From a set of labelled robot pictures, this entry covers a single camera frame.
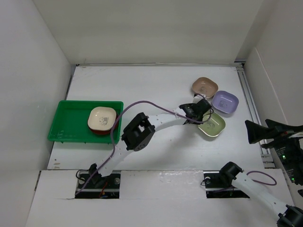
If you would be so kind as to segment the purple square plate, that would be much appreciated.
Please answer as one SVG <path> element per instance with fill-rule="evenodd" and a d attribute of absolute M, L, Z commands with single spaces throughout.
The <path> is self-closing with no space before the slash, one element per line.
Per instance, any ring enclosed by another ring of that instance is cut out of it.
<path fill-rule="evenodd" d="M 219 112 L 233 114 L 239 105 L 239 100 L 235 95 L 219 90 L 213 96 L 212 105 Z"/>

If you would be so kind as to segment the cream square panda plate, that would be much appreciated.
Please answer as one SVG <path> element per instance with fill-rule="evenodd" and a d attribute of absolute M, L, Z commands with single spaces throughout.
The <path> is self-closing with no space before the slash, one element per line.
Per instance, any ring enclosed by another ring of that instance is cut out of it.
<path fill-rule="evenodd" d="M 96 107 L 91 110 L 88 118 L 88 127 L 96 131 L 110 130 L 115 121 L 117 113 L 110 107 Z"/>

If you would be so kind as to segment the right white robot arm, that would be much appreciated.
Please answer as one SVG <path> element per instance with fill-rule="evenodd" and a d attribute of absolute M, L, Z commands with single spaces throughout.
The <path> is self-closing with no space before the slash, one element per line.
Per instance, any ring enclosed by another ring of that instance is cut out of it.
<path fill-rule="evenodd" d="M 262 148 L 273 148 L 283 167 L 294 184 L 303 184 L 303 150 L 299 140 L 303 137 L 302 126 L 291 126 L 270 119 L 266 126 L 245 121 L 248 141 L 255 144 L 261 140 L 271 142 L 262 144 Z M 250 179 L 243 170 L 233 162 L 228 162 L 219 171 L 219 181 L 224 186 L 235 187 L 251 199 L 268 209 L 279 227 L 301 227 L 303 225 L 303 210 L 288 205 L 274 197 L 261 184 Z"/>

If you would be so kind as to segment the brown square panda plate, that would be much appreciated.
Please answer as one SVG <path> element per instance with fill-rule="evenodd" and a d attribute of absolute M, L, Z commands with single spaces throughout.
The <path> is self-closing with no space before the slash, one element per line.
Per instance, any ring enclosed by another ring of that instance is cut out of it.
<path fill-rule="evenodd" d="M 200 77 L 192 84 L 192 90 L 206 98 L 212 98 L 218 91 L 218 85 L 209 78 Z"/>

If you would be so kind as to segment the green square panda plate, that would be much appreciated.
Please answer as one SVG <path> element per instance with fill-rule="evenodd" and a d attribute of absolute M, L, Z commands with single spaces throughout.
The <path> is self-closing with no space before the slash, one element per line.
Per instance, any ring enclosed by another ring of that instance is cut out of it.
<path fill-rule="evenodd" d="M 198 128 L 209 137 L 217 137 L 225 127 L 225 120 L 215 112 L 211 114 L 211 118 L 207 122 L 198 125 Z"/>

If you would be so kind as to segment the red round plate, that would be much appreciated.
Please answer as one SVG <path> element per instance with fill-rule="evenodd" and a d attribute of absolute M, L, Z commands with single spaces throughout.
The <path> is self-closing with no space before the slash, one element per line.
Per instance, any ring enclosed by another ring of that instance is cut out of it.
<path fill-rule="evenodd" d="M 89 128 L 91 132 L 93 132 L 96 135 L 108 135 L 111 132 L 111 129 L 106 130 L 106 131 L 102 131 L 102 130 L 94 130 L 92 128 Z"/>

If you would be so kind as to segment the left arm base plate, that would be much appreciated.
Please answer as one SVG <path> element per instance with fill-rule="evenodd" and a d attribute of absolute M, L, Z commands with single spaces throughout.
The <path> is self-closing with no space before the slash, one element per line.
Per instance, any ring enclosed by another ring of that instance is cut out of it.
<path fill-rule="evenodd" d="M 84 187 L 89 174 L 81 173 L 78 177 L 78 182 L 75 191 L 76 199 L 119 199 L 121 174 L 119 172 L 113 173 L 106 177 L 100 184 L 95 185 L 92 181 Z"/>

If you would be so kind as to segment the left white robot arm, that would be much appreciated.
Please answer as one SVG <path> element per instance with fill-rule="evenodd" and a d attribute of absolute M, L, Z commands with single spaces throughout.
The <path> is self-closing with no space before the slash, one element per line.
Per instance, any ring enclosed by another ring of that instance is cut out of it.
<path fill-rule="evenodd" d="M 120 120 L 127 110 L 137 104 L 150 104 L 164 113 L 147 116 L 141 112 L 126 125 L 117 144 L 111 138 L 112 153 L 101 165 L 92 164 L 88 170 L 87 182 L 94 187 L 103 186 L 105 178 L 111 175 L 115 167 L 128 155 L 146 148 L 156 132 L 176 125 L 204 124 L 210 120 L 212 114 L 210 103 L 202 97 L 196 103 L 182 104 L 173 111 L 150 101 L 138 101 L 125 108 L 117 119 Z"/>

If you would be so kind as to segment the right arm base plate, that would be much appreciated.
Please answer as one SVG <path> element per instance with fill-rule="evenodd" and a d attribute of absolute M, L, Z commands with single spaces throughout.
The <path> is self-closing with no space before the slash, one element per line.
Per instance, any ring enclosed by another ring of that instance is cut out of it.
<path fill-rule="evenodd" d="M 231 187 L 222 181 L 218 171 L 204 172 L 204 179 L 200 185 L 205 188 L 208 199 L 249 198 L 241 190 Z"/>

